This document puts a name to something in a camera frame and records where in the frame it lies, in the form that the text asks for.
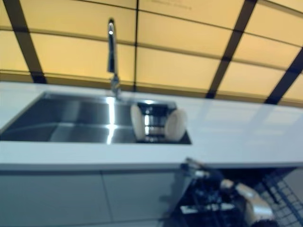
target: faucet spout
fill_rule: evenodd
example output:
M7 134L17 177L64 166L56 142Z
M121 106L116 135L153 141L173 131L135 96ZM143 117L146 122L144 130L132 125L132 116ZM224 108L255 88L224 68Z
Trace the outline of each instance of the faucet spout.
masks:
M118 61L117 61L117 44L116 44L116 29L115 22L112 18L108 21L108 65L107 71L112 72L114 76L111 78L111 90L115 97L119 98L120 79L118 76Z

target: stainless steel sink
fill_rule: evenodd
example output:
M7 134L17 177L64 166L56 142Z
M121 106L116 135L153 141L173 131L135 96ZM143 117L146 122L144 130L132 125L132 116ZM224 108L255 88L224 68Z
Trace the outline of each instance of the stainless steel sink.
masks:
M136 140L131 122L130 107L135 103L146 124L143 141ZM176 108L174 102L44 93L0 136L10 141L175 143L155 129L163 127ZM177 143L191 144L188 134Z

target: cabinet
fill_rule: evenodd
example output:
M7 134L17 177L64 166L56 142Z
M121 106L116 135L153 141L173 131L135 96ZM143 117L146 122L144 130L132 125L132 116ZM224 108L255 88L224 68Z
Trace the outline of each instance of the cabinet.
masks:
M181 170L104 173L114 221L168 217L190 183Z
M99 172L0 174L0 227L110 221Z

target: white countertop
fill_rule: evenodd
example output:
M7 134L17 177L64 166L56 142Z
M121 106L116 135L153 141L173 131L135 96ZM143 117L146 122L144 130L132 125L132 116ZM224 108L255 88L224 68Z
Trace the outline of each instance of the white countertop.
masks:
M109 95L108 90L0 82L0 129L45 91ZM175 101L192 145L0 141L0 170L175 168L186 157L215 167L303 166L303 109L122 92Z

